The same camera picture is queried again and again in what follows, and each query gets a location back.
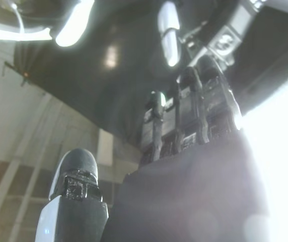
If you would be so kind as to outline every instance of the white light strip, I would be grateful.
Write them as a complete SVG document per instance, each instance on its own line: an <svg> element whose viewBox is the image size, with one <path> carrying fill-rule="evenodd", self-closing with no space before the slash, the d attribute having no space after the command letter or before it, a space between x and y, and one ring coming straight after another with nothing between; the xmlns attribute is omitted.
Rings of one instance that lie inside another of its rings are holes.
<svg viewBox="0 0 288 242"><path fill-rule="evenodd" d="M288 241L288 86L244 117L266 187L272 241Z"/></svg>
<svg viewBox="0 0 288 242"><path fill-rule="evenodd" d="M50 29L45 28L42 31L35 33L15 33L5 30L0 30L0 40L12 40L12 41L34 41L34 40L51 40Z"/></svg>
<svg viewBox="0 0 288 242"><path fill-rule="evenodd" d="M61 47L75 44L84 33L94 0L84 0L77 4L66 25L56 37L56 43Z"/></svg>

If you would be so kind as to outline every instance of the wire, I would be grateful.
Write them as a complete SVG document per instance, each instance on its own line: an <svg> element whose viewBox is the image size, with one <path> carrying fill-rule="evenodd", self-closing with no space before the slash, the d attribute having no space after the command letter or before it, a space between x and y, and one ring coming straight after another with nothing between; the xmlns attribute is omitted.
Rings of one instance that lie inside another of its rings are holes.
<svg viewBox="0 0 288 242"><path fill-rule="evenodd" d="M23 20L22 20L21 15L18 11L18 6L12 0L8 0L8 4L18 18L18 22L19 22L19 26L20 26L20 34L24 34Z"/></svg>

